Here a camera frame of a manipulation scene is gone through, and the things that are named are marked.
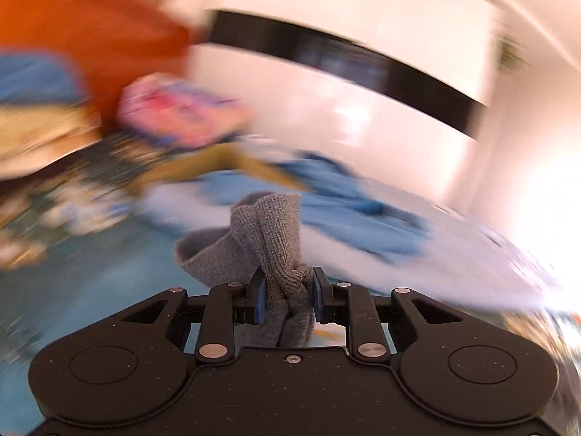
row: blue clothing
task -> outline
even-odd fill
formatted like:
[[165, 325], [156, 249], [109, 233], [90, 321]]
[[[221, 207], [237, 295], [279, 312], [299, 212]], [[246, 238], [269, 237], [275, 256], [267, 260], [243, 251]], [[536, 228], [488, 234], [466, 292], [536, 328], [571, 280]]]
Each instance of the blue clothing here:
[[[329, 171], [324, 161], [300, 159], [284, 163], [284, 169], [313, 189], [301, 192], [305, 224], [389, 262], [420, 253], [420, 243], [428, 236], [423, 218], [367, 198], [359, 191], [357, 179]], [[256, 191], [292, 192], [236, 171], [212, 172], [201, 179], [203, 193], [221, 205], [231, 205]]]
[[73, 65], [44, 52], [0, 51], [0, 104], [77, 104], [88, 94]]

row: pink bag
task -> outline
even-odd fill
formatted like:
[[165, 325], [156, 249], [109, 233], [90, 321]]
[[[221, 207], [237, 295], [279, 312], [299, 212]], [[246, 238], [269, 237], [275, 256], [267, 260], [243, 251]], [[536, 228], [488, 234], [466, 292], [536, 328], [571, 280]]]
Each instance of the pink bag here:
[[249, 110], [194, 88], [169, 74], [150, 74], [123, 89], [119, 121], [173, 148], [195, 149], [220, 141], [250, 121]]

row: gray sock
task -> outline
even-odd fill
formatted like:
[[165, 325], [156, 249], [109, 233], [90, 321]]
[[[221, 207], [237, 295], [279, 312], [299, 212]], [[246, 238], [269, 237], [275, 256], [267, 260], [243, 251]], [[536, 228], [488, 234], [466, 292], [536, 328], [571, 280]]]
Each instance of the gray sock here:
[[235, 327], [236, 347], [307, 345], [313, 269], [300, 258], [300, 195], [256, 192], [233, 205], [230, 227], [193, 231], [175, 247], [179, 265], [208, 287], [266, 276], [264, 322]]

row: screw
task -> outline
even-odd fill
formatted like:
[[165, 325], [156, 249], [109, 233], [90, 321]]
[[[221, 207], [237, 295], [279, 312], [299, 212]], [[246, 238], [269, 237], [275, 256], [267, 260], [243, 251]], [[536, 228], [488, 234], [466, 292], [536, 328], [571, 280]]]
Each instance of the screw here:
[[302, 360], [303, 358], [301, 356], [297, 356], [296, 354], [291, 354], [290, 356], [285, 357], [285, 361], [287, 361], [289, 364], [298, 364]]
[[357, 352], [366, 358], [380, 358], [387, 349], [377, 342], [366, 342], [357, 348]]
[[222, 344], [204, 344], [200, 348], [199, 353], [205, 358], [218, 359], [228, 353], [228, 348]]

